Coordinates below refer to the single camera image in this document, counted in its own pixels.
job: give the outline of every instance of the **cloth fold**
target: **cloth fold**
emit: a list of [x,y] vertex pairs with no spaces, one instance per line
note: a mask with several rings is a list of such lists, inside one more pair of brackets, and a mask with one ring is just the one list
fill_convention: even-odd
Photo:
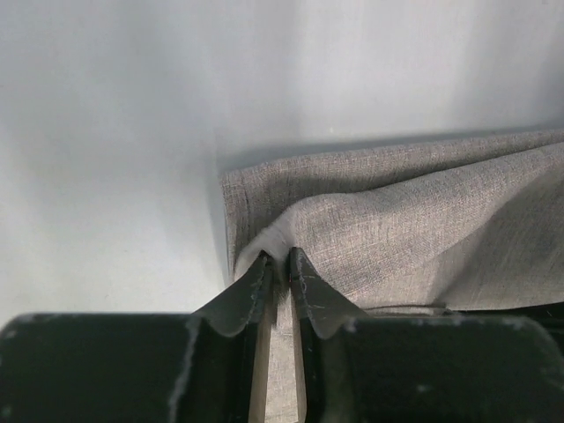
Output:
[[[564,301],[564,131],[276,160],[222,185],[234,279],[296,246],[362,308]],[[269,421],[296,418],[290,329],[282,307]]]

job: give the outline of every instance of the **gray fabric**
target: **gray fabric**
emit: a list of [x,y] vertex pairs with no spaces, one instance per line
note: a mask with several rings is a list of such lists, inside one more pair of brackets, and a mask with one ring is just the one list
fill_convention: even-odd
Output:
[[[564,132],[277,160],[223,180],[229,264],[303,248],[363,308],[564,301]],[[291,318],[272,334],[267,421],[295,421]]]

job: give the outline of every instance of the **towel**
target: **towel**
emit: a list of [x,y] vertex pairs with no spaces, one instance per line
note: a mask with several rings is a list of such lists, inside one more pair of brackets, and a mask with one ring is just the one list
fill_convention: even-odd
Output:
[[[229,267],[304,249],[368,311],[564,301],[564,131],[292,157],[224,175]],[[271,336],[269,422],[297,421],[289,300]]]

